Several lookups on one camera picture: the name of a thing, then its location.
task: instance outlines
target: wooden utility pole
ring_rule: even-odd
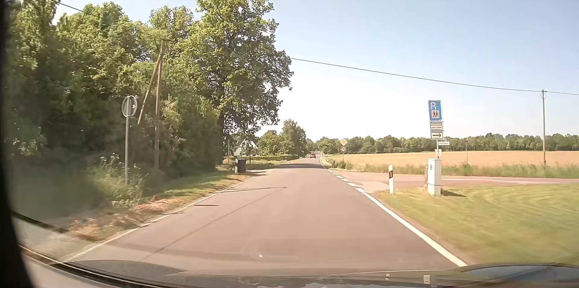
[[[137,146],[137,136],[139,136],[141,134],[140,129],[141,129],[141,121],[142,121],[143,111],[145,110],[145,106],[147,106],[147,98],[149,97],[149,93],[151,92],[151,89],[153,89],[153,83],[155,83],[155,76],[157,75],[157,73],[159,71],[159,66],[160,66],[160,63],[162,60],[163,60],[163,41],[161,41],[161,51],[159,53],[159,56],[157,57],[157,62],[155,62],[155,68],[153,69],[153,74],[150,75],[149,88],[147,89],[147,92],[145,93],[145,97],[143,98],[143,102],[141,105],[141,112],[139,113],[139,119],[137,121],[137,128],[136,128],[136,131],[134,131],[133,144],[131,146],[131,151],[133,151],[133,153],[130,155],[129,165],[133,164],[133,160],[134,160],[134,156],[135,156],[135,147]]]
[[[157,71],[157,97],[155,104],[155,170],[159,170],[159,129],[161,114],[161,81],[163,76],[163,52],[165,41],[161,40],[161,53],[159,54],[159,70]]]

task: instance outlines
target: blue parking sign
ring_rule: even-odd
[[[429,117],[431,122],[442,121],[442,104],[440,100],[429,100]]]

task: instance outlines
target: road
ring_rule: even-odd
[[[348,178],[358,187],[368,193],[386,191],[388,174],[386,173],[359,173],[346,170],[334,170],[337,174]],[[544,179],[527,177],[487,177],[487,176],[442,176],[442,186],[447,185],[506,185],[506,184],[569,184],[579,183],[579,179]],[[394,186],[396,189],[423,187],[424,175],[395,174]]]
[[[131,260],[189,273],[240,275],[456,267],[352,185],[318,158],[300,159],[73,261]],[[114,262],[95,264],[115,271]]]

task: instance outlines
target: field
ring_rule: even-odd
[[[578,184],[407,189],[378,199],[477,262],[579,264]]]
[[[434,152],[409,153],[374,153],[344,155],[344,161],[357,165],[424,165],[428,158],[436,158]],[[335,155],[336,161],[342,160],[341,155]],[[466,163],[466,151],[449,151],[442,153],[442,163],[446,166]],[[471,166],[501,166],[506,165],[542,165],[542,151],[468,151],[468,163]],[[546,164],[579,165],[579,151],[547,151]]]

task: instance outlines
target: utility pole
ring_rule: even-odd
[[[153,74],[150,75],[150,80],[149,80],[149,88],[147,89],[147,92],[145,93],[145,97],[143,98],[143,103],[141,105],[141,112],[139,112],[139,119],[137,121],[137,127],[134,131],[134,136],[133,136],[133,144],[131,146],[131,151],[133,151],[133,153],[130,155],[130,162],[129,165],[133,164],[133,159],[135,156],[135,147],[137,146],[137,136],[139,135],[139,130],[141,129],[141,120],[142,120],[142,116],[143,116],[143,112],[145,110],[145,106],[147,105],[147,98],[149,97],[149,93],[151,92],[151,89],[153,89],[153,83],[155,83],[155,76],[157,75],[158,71],[159,71],[159,64],[161,63],[162,57],[163,57],[163,42],[161,41],[161,52],[159,53],[159,56],[157,57],[157,62],[155,62],[155,68],[153,69]]]
[[[541,90],[541,99],[543,100],[543,166],[546,166],[546,151],[545,151],[545,90]]]
[[[463,143],[467,144],[467,165],[468,165],[468,139],[464,140]]]
[[[161,40],[161,53],[159,54],[159,70],[157,71],[157,97],[155,103],[155,170],[159,170],[159,129],[161,113],[161,80],[163,76],[163,52],[165,41]]]

